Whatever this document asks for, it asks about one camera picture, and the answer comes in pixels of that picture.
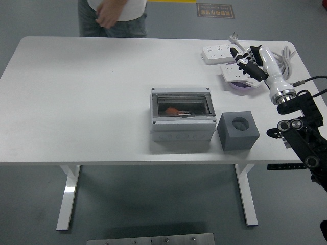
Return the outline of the person's left hand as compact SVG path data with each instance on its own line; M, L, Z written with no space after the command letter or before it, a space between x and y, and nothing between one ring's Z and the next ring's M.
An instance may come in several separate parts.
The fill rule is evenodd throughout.
M113 27L118 21L126 2L122 0L101 1L96 10L98 16L96 23L106 29Z

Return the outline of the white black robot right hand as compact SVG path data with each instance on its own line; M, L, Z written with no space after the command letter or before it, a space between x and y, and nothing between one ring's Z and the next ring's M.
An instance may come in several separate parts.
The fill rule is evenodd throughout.
M270 90L270 99L274 104L277 104L277 100L282 97L295 97L294 87L285 81L279 65L268 47L251 46L243 53L232 47L230 53L238 70L258 82L265 82Z

